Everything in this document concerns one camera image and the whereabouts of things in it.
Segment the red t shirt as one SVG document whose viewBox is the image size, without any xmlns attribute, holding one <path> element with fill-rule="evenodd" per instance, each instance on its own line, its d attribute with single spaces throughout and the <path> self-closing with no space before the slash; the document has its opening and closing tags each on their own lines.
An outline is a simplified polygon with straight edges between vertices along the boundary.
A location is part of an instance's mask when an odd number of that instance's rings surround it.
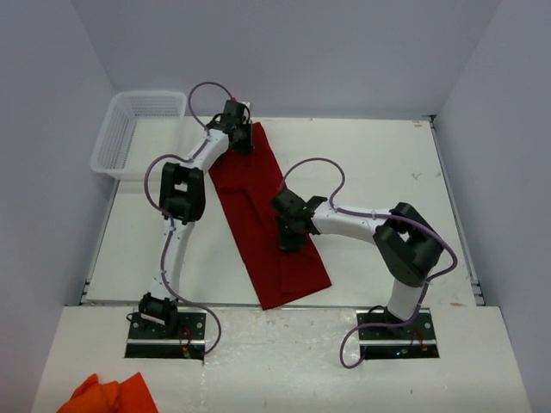
<svg viewBox="0 0 551 413">
<path fill-rule="evenodd" d="M 209 175 L 260 305 L 268 310 L 320 292 L 331 279 L 310 239 L 297 252 L 280 250 L 269 203 L 282 172 L 261 123 L 252 125 L 252 137 L 251 153 L 226 152 Z"/>
</svg>

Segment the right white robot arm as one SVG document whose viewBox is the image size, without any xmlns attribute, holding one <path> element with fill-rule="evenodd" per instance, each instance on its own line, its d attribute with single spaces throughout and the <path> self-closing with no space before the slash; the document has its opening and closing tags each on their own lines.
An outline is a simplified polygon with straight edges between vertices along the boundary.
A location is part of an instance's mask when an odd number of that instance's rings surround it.
<svg viewBox="0 0 551 413">
<path fill-rule="evenodd" d="M 415 208 L 400 202 L 388 212 L 345 213 L 325 197 L 303 200 L 288 188 L 282 189 L 270 205 L 275 210 L 278 243 L 283 251 L 300 250 L 317 235 L 337 235 L 376 246 L 394 278 L 385 330 L 402 338 L 414 329 L 413 314 L 424 285 L 443 253 L 441 242 Z"/>
</svg>

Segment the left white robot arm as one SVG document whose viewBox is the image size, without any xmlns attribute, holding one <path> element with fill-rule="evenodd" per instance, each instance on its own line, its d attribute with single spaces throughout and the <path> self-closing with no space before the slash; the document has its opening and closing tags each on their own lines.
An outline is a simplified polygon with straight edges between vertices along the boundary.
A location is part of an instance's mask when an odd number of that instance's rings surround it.
<svg viewBox="0 0 551 413">
<path fill-rule="evenodd" d="M 152 161 L 144 177 L 145 197 L 164 219 L 159 273 L 139 302 L 139 315 L 161 338 L 179 326 L 177 303 L 193 303 L 179 294 L 184 255 L 197 221 L 206 207 L 205 175 L 228 151 L 253 150 L 251 111 L 234 98 L 207 124 L 203 140 L 185 157 L 165 154 Z"/>
</svg>

